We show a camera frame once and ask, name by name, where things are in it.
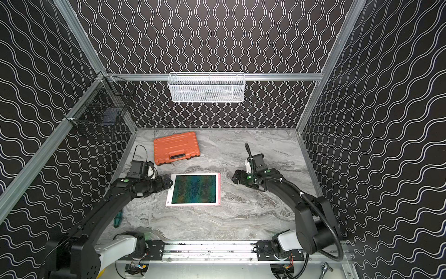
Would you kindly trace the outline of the pink LCD writing tablet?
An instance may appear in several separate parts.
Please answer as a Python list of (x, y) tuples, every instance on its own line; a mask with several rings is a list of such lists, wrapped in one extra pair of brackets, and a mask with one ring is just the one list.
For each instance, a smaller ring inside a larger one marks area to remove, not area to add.
[(166, 206), (217, 206), (221, 204), (221, 174), (172, 174)]

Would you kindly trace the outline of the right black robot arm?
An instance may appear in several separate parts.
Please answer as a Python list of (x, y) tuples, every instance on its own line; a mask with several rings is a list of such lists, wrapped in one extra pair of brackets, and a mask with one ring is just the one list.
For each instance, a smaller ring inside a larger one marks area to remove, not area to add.
[(340, 262), (344, 251), (340, 232), (328, 200), (305, 193), (294, 183), (284, 178), (276, 169), (257, 174), (237, 170), (231, 178), (234, 184), (241, 184), (259, 191), (269, 191), (279, 197), (295, 214), (295, 239), (283, 241), (277, 237), (280, 252), (302, 249), (312, 255), (320, 253)]

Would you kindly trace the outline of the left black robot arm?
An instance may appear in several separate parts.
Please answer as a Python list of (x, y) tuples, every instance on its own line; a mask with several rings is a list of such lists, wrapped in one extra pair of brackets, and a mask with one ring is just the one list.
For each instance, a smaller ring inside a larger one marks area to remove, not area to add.
[(168, 175), (115, 180), (104, 199), (78, 225), (46, 243), (46, 255), (37, 277), (96, 279), (102, 270), (125, 256), (145, 257), (150, 249), (142, 233), (126, 232), (105, 245), (98, 245), (97, 241), (130, 201), (168, 190), (173, 184)]

